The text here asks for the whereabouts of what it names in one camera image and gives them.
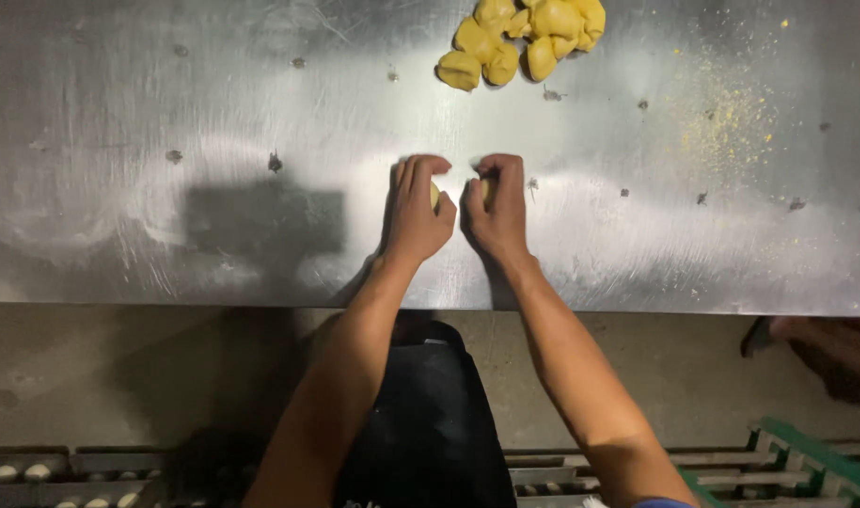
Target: steel work surface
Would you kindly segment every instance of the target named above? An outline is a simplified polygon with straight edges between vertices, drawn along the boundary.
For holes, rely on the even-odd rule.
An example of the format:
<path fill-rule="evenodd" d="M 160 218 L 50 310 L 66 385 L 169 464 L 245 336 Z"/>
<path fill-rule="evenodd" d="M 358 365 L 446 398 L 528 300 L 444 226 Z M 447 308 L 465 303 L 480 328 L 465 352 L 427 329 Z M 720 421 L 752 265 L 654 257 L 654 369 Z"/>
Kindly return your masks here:
<path fill-rule="evenodd" d="M 604 5 L 556 100 L 436 79 L 468 1 L 0 0 L 0 301 L 342 305 L 400 156 L 509 152 L 575 310 L 860 316 L 860 0 Z M 514 302 L 456 231 L 403 305 Z"/>

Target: yellow dough pile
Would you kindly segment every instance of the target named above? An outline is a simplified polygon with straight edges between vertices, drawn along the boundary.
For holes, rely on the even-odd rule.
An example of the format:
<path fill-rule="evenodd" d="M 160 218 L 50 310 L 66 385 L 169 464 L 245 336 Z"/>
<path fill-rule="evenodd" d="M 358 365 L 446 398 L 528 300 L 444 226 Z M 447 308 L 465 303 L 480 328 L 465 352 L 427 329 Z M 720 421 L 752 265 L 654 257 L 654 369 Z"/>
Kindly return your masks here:
<path fill-rule="evenodd" d="M 517 73 L 518 54 L 512 39 L 528 38 L 530 78 L 542 81 L 555 64 L 574 50 L 589 52 L 605 30 L 600 0 L 481 0 L 474 16 L 464 18 L 455 33 L 455 51 L 439 59 L 436 73 L 448 86 L 470 91 L 481 73 L 493 85 L 504 85 Z"/>

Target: concrete floor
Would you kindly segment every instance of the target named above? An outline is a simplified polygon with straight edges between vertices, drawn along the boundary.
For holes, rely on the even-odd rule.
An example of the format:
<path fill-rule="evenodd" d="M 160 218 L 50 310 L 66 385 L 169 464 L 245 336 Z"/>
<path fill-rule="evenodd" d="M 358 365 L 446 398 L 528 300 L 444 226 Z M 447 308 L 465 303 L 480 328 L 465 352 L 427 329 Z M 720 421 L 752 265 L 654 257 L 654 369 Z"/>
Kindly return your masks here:
<path fill-rule="evenodd" d="M 174 445 L 221 425 L 268 433 L 334 311 L 0 305 L 0 445 Z M 573 447 L 515 313 L 438 313 L 464 336 L 505 448 Z M 584 314 L 666 446 L 742 445 L 773 415 L 860 437 L 786 345 L 740 358 L 751 317 Z"/>

